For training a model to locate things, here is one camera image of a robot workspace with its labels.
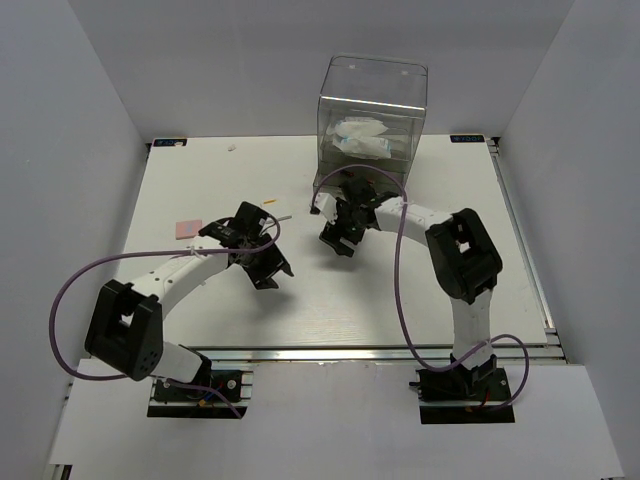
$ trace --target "black mounting bracket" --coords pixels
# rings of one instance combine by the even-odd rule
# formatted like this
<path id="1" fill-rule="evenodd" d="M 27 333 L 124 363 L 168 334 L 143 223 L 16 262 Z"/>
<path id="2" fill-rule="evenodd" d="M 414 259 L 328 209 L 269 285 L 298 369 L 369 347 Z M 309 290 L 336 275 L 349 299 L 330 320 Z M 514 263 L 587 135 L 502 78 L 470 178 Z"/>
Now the black mounting bracket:
<path id="1" fill-rule="evenodd" d="M 110 280 L 100 289 L 84 348 L 133 380 L 149 376 L 163 351 L 158 297 Z M 127 324 L 122 317 L 132 316 Z"/>

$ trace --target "wire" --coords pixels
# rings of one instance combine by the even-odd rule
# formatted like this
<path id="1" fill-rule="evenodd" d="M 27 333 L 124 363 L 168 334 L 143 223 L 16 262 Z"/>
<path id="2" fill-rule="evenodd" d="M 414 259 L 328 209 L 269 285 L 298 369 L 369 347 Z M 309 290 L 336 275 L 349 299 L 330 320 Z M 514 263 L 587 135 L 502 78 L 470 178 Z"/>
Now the wire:
<path id="1" fill-rule="evenodd" d="M 318 196 L 318 192 L 320 191 L 320 188 L 322 188 L 322 186 L 331 177 L 333 177 L 335 174 L 337 174 L 337 173 L 339 173 L 339 172 L 341 172 L 343 170 L 347 170 L 347 169 L 350 169 L 350 168 L 367 168 L 369 170 L 374 170 L 375 172 L 378 172 L 378 173 L 382 174 L 383 176 L 385 176 L 386 178 L 391 180 L 398 187 L 398 189 L 400 190 L 400 195 L 402 196 L 402 212 L 400 214 L 400 223 L 398 225 L 398 235 L 396 237 L 396 247 L 395 247 L 394 263 L 393 263 L 393 292 L 394 292 L 394 296 L 395 296 L 396 310 L 398 312 L 398 320 L 400 321 L 400 328 L 402 329 L 402 335 L 404 336 L 404 340 L 405 340 L 405 342 L 407 344 L 407 347 L 409 348 L 409 351 L 411 351 L 411 354 L 413 355 L 413 358 L 415 358 L 416 361 L 423 368 L 425 368 L 426 370 L 429 370 L 431 372 L 436 372 L 436 373 L 448 372 L 449 370 L 453 370 L 457 366 L 461 365 L 462 362 L 464 362 L 467 358 L 471 357 L 473 354 L 478 352 L 484 346 L 486 346 L 488 344 L 493 344 L 496 341 L 502 340 L 504 338 L 511 339 L 511 340 L 515 341 L 520 346 L 520 348 L 522 348 L 522 350 L 524 352 L 524 358 L 525 358 L 524 375 L 522 377 L 522 382 L 520 383 L 520 386 L 518 387 L 516 392 L 511 396 L 511 398 L 509 398 L 505 402 L 501 403 L 500 405 L 497 405 L 496 407 L 493 407 L 493 409 L 494 410 L 495 409 L 500 409 L 500 408 L 503 408 L 503 407 L 506 407 L 506 406 L 510 405 L 516 398 L 518 398 L 520 393 L 522 393 L 522 390 L 524 389 L 524 386 L 525 386 L 525 384 L 527 382 L 527 379 L 529 378 L 529 354 L 527 352 L 527 347 L 525 346 L 525 344 L 519 338 L 517 338 L 514 335 L 511 335 L 509 333 L 503 333 L 501 335 L 497 335 L 497 336 L 493 337 L 489 341 L 478 343 L 475 347 L 473 347 L 467 353 L 462 355 L 460 358 L 456 359 L 454 362 L 452 362 L 452 363 L 450 363 L 450 364 L 448 364 L 448 365 L 446 365 L 444 367 L 435 367 L 435 366 L 429 365 L 427 362 L 425 362 L 420 357 L 420 354 L 418 353 L 418 350 L 416 349 L 415 345 L 411 341 L 411 335 L 409 334 L 409 329 L 407 328 L 407 322 L 406 322 L 406 319 L 404 317 L 404 311 L 402 309 L 402 300 L 401 300 L 401 297 L 400 297 L 400 248 L 401 248 L 401 245 L 402 245 L 402 234 L 404 232 L 404 225 L 405 225 L 405 222 L 406 222 L 406 219 L 407 219 L 407 209 L 409 207 L 409 202 L 408 202 L 408 198 L 407 198 L 407 191 L 404 189 L 402 184 L 398 180 L 396 180 L 394 177 L 389 175 L 389 173 L 387 173 L 386 171 L 384 171 L 384 170 L 382 170 L 380 168 L 372 167 L 371 165 L 359 164 L 359 163 L 352 164 L 352 165 L 347 165 L 345 167 L 337 168 L 333 172 L 329 173 L 322 180 L 320 180 L 320 182 L 318 182 L 317 187 L 313 191 L 313 197 L 311 198 L 311 206 L 313 207 L 315 205 L 315 200 L 316 200 L 316 197 Z"/>
<path id="2" fill-rule="evenodd" d="M 236 407 L 233 406 L 233 404 L 227 399 L 227 397 L 225 397 L 224 395 L 222 395 L 218 390 L 216 390 L 215 388 L 212 387 L 204 387 L 204 386 L 199 386 L 199 385 L 189 385 L 188 383 L 182 383 L 182 382 L 177 382 L 175 380 L 171 380 L 171 379 L 167 379 L 167 382 L 169 382 L 171 385 L 173 385 L 174 387 L 178 387 L 178 388 L 184 388 L 187 390 L 199 390 L 199 391 L 204 391 L 204 392 L 209 392 L 210 394 L 215 395 L 216 397 L 218 397 L 220 400 L 222 400 L 225 405 L 227 407 L 229 407 L 229 409 L 233 412 L 233 414 L 238 417 L 238 418 L 242 418 L 242 415 L 240 415 L 240 412 L 236 409 Z"/>
<path id="3" fill-rule="evenodd" d="M 267 214 L 274 222 L 276 226 L 276 234 L 275 236 L 265 243 L 256 248 L 214 248 L 214 249 L 205 249 L 198 250 L 198 255 L 214 255 L 218 253 L 231 253 L 231 254 L 248 254 L 248 253 L 260 253 L 267 248 L 271 247 L 276 243 L 276 240 L 280 238 L 280 222 L 271 214 Z M 91 380 L 91 381 L 108 381 L 108 380 L 118 380 L 121 378 L 126 378 L 126 375 L 107 375 L 107 376 L 96 376 L 96 375 L 87 375 L 85 373 L 80 373 L 77 370 L 74 370 L 64 358 L 62 358 L 62 354 L 60 353 L 60 348 L 58 347 L 58 341 L 56 339 L 56 316 L 58 314 L 58 308 L 60 306 L 60 302 L 62 301 L 62 297 L 69 290 L 69 287 L 73 285 L 73 283 L 78 280 L 82 275 L 87 273 L 89 270 L 92 270 L 100 265 L 105 263 L 115 262 L 118 260 L 124 260 L 126 258 L 141 258 L 141 257 L 186 257 L 191 255 L 191 250 L 159 250 L 155 252 L 130 252 L 130 253 L 119 253 L 116 255 L 109 255 L 107 257 L 100 258 L 95 260 L 88 265 L 85 265 L 76 273 L 71 275 L 66 282 L 62 285 L 60 290 L 58 291 L 56 297 L 53 300 L 53 304 L 51 305 L 51 311 L 49 312 L 49 344 L 51 345 L 51 351 L 53 352 L 53 356 L 55 357 L 58 365 L 62 367 L 62 369 L 67 372 L 69 375 L 75 378 L 79 378 L 81 380 Z"/>

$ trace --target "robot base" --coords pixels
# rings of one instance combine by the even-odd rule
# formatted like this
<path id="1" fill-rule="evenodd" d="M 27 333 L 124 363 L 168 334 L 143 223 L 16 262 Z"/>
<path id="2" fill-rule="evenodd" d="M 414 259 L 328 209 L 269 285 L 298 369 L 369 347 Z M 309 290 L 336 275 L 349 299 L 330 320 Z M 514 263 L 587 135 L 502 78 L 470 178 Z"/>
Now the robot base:
<path id="1" fill-rule="evenodd" d="M 420 423 L 423 425 L 466 423 L 515 423 L 511 405 L 493 407 L 511 398 L 509 381 L 503 368 L 496 369 L 474 385 L 471 395 L 459 388 L 458 378 L 451 372 L 418 372 L 420 381 L 410 385 L 420 393 Z"/>

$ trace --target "black arm joint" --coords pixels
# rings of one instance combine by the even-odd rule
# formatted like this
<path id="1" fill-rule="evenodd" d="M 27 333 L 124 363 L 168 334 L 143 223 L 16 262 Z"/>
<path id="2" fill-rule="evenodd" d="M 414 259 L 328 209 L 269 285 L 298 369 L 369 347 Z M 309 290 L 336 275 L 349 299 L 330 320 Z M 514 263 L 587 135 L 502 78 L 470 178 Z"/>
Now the black arm joint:
<path id="1" fill-rule="evenodd" d="M 163 351 L 162 305 L 130 283 L 110 280 L 100 289 L 85 350 L 133 380 L 148 377 Z M 132 316 L 127 324 L 123 317 Z"/>
<path id="2" fill-rule="evenodd" d="M 426 238 L 438 283 L 450 297 L 472 304 L 496 286 L 502 259 L 474 210 L 454 213 Z"/>

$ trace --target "blue label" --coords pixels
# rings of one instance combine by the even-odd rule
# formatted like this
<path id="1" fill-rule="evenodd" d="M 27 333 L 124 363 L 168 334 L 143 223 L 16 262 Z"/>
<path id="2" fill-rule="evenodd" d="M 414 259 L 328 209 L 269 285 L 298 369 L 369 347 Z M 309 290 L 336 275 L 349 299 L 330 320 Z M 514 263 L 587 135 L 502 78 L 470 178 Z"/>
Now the blue label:
<path id="1" fill-rule="evenodd" d="M 482 135 L 449 135 L 451 143 L 484 143 Z"/>

